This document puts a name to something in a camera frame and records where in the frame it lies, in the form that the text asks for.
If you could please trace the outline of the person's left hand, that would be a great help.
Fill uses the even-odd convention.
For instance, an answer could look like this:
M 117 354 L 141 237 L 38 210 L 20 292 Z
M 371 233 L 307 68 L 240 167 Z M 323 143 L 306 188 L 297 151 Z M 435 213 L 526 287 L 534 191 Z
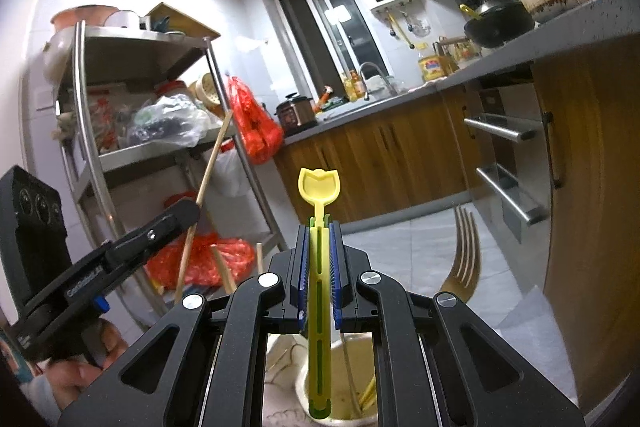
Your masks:
M 101 341 L 106 357 L 100 367 L 77 360 L 49 363 L 44 375 L 51 387 L 55 403 L 61 410 L 73 403 L 127 349 L 128 343 L 110 321 L 101 321 Z

